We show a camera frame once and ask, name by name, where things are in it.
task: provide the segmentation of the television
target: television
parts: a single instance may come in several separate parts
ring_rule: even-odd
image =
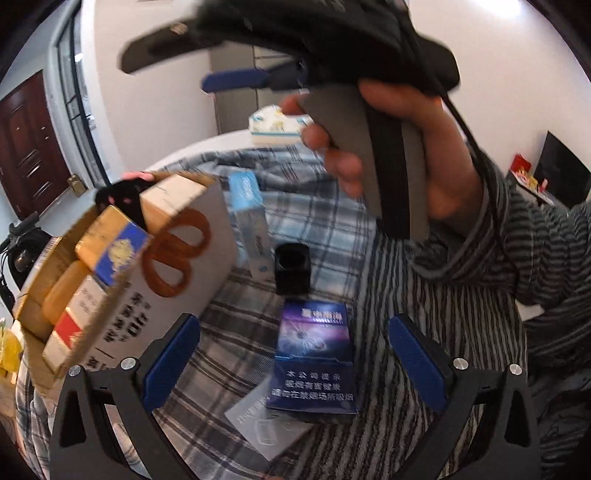
[[[540,185],[548,180],[546,191],[568,208],[583,203],[591,188],[591,171],[550,132],[534,178]]]

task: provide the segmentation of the yellow bag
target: yellow bag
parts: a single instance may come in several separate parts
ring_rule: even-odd
[[[21,365],[21,352],[21,342],[6,327],[6,321],[0,320],[0,368],[18,373],[18,367]]]

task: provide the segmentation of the metal screw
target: metal screw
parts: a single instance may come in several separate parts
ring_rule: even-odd
[[[121,368],[123,370],[131,370],[133,367],[135,367],[135,363],[135,358],[131,358],[129,356],[121,361]]]
[[[70,375],[71,377],[75,377],[80,372],[82,372],[82,367],[80,365],[72,365],[68,370],[68,375]]]
[[[465,370],[469,366],[468,360],[465,360],[463,358],[455,358],[453,360],[453,366],[458,370]]]
[[[517,364],[509,365],[509,372],[513,375],[521,375],[523,373],[523,369]]]

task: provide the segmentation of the blue clamp pad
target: blue clamp pad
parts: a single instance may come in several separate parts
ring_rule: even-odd
[[[187,315],[184,325],[145,376],[142,403],[147,411],[164,405],[199,344],[200,338],[199,320],[193,315]]]
[[[388,337],[421,399],[428,407],[442,413],[448,401],[444,376],[401,316],[390,319]]]
[[[215,93],[237,88],[266,88],[268,82],[269,72],[266,70],[228,70],[207,75],[201,82],[201,90]]]

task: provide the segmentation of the brown wooden door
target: brown wooden door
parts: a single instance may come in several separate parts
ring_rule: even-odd
[[[38,72],[0,102],[0,181],[23,220],[49,207],[69,176]]]

